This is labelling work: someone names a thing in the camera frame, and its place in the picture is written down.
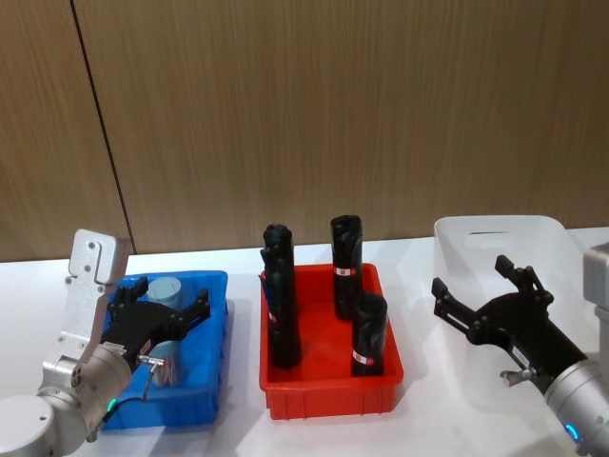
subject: red plastic tray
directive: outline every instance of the red plastic tray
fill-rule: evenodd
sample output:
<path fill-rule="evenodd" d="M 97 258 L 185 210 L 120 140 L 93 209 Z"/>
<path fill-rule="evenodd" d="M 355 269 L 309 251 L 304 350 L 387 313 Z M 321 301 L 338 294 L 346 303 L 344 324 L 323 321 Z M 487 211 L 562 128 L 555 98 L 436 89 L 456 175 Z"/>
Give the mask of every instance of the red plastic tray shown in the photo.
<path fill-rule="evenodd" d="M 377 269 L 362 266 L 363 289 L 383 294 Z M 296 267 L 296 306 L 303 361 L 277 368 L 268 353 L 266 299 L 261 292 L 260 388 L 272 419 L 388 412 L 396 405 L 403 368 L 387 323 L 384 375 L 351 377 L 351 323 L 334 314 L 332 265 Z"/>

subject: black cable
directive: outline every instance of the black cable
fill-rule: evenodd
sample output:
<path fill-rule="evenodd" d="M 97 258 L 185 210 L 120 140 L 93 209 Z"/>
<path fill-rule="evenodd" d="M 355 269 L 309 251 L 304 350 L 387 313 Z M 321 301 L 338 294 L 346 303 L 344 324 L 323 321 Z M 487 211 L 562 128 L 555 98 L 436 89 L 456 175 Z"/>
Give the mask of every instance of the black cable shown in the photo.
<path fill-rule="evenodd" d="M 112 415 L 116 411 L 118 411 L 118 408 L 121 407 L 122 405 L 124 405 L 125 403 L 144 402 L 144 401 L 145 401 L 145 399 L 143 397 L 131 397 L 131 398 L 126 398 L 125 400 L 121 400 L 120 402 L 115 403 L 114 406 L 112 406 L 112 408 L 110 409 L 110 411 L 108 411 L 102 418 L 102 423 L 106 424 L 110 420 Z"/>

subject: metal bracket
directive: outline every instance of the metal bracket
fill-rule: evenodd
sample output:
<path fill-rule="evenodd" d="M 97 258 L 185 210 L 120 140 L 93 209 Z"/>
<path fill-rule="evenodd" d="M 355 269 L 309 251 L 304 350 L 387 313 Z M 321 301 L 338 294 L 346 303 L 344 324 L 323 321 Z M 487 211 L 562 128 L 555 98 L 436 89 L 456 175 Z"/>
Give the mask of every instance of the metal bracket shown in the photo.
<path fill-rule="evenodd" d="M 500 377 L 503 380 L 503 384 L 506 387 L 512 387 L 516 384 L 520 384 L 523 381 L 532 381 L 537 376 L 537 372 L 534 368 L 525 368 L 521 371 L 502 371 Z"/>
<path fill-rule="evenodd" d="M 42 387 L 73 385 L 102 336 L 108 296 L 125 275 L 128 241 L 79 229 L 66 278 L 68 299 L 61 331 L 43 362 Z"/>
<path fill-rule="evenodd" d="M 583 298 L 597 306 L 599 367 L 602 382 L 609 388 L 609 243 L 594 246 L 583 254 Z"/>

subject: white plastic bin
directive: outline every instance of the white plastic bin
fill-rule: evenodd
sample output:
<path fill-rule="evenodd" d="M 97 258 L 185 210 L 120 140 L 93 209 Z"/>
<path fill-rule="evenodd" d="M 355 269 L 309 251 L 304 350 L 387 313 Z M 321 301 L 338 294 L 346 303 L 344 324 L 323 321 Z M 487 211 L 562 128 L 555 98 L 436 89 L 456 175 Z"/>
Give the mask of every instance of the white plastic bin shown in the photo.
<path fill-rule="evenodd" d="M 558 221 L 545 216 L 446 217 L 435 225 L 434 272 L 452 295 L 472 309 L 516 288 L 495 271 L 506 255 L 515 267 L 531 266 L 554 295 L 550 319 L 584 352 L 599 347 L 594 306 L 582 297 L 582 251 Z M 449 325 L 443 332 L 454 355 L 458 384 L 465 398 L 485 410 L 526 410 L 540 401 L 531 383 L 505 388 L 504 369 L 518 369 L 500 348 L 470 345 Z"/>

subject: blue indicator light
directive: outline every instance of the blue indicator light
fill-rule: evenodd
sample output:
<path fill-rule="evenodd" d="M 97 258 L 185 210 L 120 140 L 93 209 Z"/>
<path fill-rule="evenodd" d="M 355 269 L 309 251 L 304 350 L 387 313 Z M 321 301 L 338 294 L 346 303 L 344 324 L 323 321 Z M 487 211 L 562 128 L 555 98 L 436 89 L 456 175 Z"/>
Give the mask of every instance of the blue indicator light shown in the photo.
<path fill-rule="evenodd" d="M 577 442 L 580 440 L 580 433 L 578 432 L 578 430 L 575 428 L 575 426 L 573 424 L 565 425 L 564 429 L 567 430 L 567 433 L 569 433 L 569 435 L 571 436 L 573 441 Z"/>

